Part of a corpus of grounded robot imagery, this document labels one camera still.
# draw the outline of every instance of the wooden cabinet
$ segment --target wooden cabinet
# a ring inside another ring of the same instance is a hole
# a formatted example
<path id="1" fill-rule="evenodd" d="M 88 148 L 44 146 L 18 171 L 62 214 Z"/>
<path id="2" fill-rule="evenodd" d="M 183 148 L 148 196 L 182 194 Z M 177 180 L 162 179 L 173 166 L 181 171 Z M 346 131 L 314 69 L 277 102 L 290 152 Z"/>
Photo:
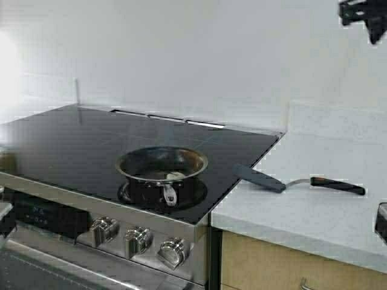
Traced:
<path id="1" fill-rule="evenodd" d="M 233 233 L 222 251 L 223 290 L 300 290 L 303 277 L 314 290 L 387 289 L 387 274 Z"/>

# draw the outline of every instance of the drawer handle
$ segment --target drawer handle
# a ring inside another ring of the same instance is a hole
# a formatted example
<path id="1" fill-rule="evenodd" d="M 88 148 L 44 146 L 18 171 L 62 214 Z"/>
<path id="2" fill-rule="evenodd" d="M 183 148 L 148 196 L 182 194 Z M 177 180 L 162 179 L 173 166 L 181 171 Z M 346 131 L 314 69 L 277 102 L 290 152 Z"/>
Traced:
<path id="1" fill-rule="evenodd" d="M 301 290 L 313 290 L 307 286 L 307 279 L 302 278 L 301 280 Z"/>

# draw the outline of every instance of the black cooktop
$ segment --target black cooktop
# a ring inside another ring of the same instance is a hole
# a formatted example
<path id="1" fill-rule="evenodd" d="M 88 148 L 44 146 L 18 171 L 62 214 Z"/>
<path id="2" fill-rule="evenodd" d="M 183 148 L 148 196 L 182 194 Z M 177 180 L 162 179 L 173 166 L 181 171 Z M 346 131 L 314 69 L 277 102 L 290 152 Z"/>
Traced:
<path id="1" fill-rule="evenodd" d="M 126 179 L 115 169 L 118 157 L 142 147 L 191 148 L 209 160 L 199 177 L 206 195 L 191 207 L 163 214 L 196 224 L 238 181 L 232 166 L 252 166 L 276 140 L 276 136 L 72 105 L 1 125 L 0 147 L 14 156 L 1 170 L 119 203 L 117 191 Z M 160 214 L 141 204 L 130 206 Z"/>

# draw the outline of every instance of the control knob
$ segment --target control knob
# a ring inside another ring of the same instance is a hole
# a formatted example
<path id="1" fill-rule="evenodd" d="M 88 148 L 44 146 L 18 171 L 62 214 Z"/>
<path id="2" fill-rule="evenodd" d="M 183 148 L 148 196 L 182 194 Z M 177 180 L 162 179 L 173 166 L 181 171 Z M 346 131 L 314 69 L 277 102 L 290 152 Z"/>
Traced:
<path id="1" fill-rule="evenodd" d="M 152 243 L 153 235 L 148 228 L 134 227 L 126 231 L 124 237 L 125 257 L 131 259 L 145 252 Z"/>
<path id="2" fill-rule="evenodd" d="M 180 238 L 171 238 L 163 242 L 157 257 L 168 268 L 174 270 L 188 258 L 189 249 L 185 241 Z"/>
<path id="3" fill-rule="evenodd" d="M 98 248 L 101 244 L 113 240 L 119 233 L 119 223 L 110 217 L 96 219 L 90 227 L 91 245 Z"/>

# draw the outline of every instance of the oven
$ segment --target oven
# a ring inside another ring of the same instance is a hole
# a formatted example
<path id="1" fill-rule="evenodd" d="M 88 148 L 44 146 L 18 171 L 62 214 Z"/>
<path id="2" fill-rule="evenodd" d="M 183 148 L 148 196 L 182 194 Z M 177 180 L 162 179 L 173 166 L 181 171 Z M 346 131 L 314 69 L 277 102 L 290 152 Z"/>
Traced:
<path id="1" fill-rule="evenodd" d="M 0 261 L 1 289 L 202 289 L 21 222 L 0 252 Z"/>

